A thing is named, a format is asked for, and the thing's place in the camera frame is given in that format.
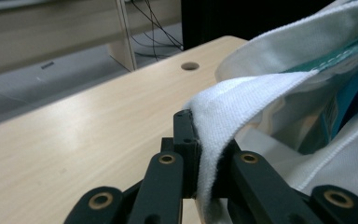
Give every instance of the light wood tabletop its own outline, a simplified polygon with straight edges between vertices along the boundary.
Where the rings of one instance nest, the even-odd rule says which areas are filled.
[[[0,124],[0,223],[63,223],[87,191],[143,179],[172,117],[245,41],[225,36]],[[183,63],[200,68],[186,71]],[[185,200],[183,223],[200,223]]]

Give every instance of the white cloth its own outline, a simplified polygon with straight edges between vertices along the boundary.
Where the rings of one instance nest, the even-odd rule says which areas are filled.
[[[320,112],[321,107],[326,104],[326,98],[333,96],[342,87],[342,83],[348,80],[351,75],[348,71],[358,66],[358,52],[353,53],[353,57],[348,55],[348,58],[340,59],[336,64],[327,66],[338,56],[345,56],[346,51],[328,63],[319,64],[310,70],[283,71],[341,49],[356,37],[358,1],[328,8],[302,21],[265,33],[229,55],[216,71],[216,79],[221,82],[200,92],[184,106],[192,110],[202,145],[197,204],[203,222],[229,222],[223,208],[218,203],[211,202],[211,189],[216,164],[224,147],[235,134],[238,133],[237,142],[241,142],[249,133],[259,133],[256,134],[259,137],[264,134],[272,144],[276,140],[270,135],[279,125],[269,127],[270,119],[265,117],[287,107],[290,100],[286,101],[284,97],[288,94],[300,95],[312,91],[315,91],[312,96],[319,97],[315,104],[296,106],[298,110],[304,107],[313,113]],[[239,132],[244,126],[247,130],[255,127],[258,131]],[[310,193],[316,185],[331,183],[358,194],[358,147],[353,147],[353,144],[358,146],[358,122],[345,127],[334,142],[314,155],[301,156],[294,152],[287,160],[272,159],[272,163],[293,188],[303,192]],[[281,147],[274,147],[273,150],[280,148],[288,151],[280,143],[274,146]],[[270,154],[271,148],[264,149],[262,155],[273,155]],[[342,172],[337,172],[338,167],[343,165],[345,167]],[[357,184],[356,181],[347,181],[344,176],[351,169],[357,169],[357,172],[347,176],[353,177]]]

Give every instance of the table hole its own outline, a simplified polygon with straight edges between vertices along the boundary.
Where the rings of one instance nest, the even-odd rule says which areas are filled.
[[[194,71],[199,69],[200,65],[198,63],[183,63],[181,68],[186,71]]]

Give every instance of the white plastic bag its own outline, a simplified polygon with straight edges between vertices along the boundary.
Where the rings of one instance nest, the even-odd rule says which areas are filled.
[[[265,33],[229,55],[216,71],[220,82],[184,106],[193,112],[203,150],[197,194],[203,221],[230,221],[211,189],[219,157],[234,137],[242,150],[265,156],[292,188],[309,194],[332,184],[358,195],[358,115],[324,143],[303,144],[320,137],[315,124],[321,116],[324,129],[332,130],[335,99],[355,77],[358,1]]]

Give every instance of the table surface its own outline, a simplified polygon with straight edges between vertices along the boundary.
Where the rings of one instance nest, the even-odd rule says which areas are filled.
[[[0,223],[63,223],[90,189],[143,179],[172,116],[245,41],[225,36],[0,124]],[[185,71],[181,64],[200,68]],[[185,200],[183,223],[200,223]]]

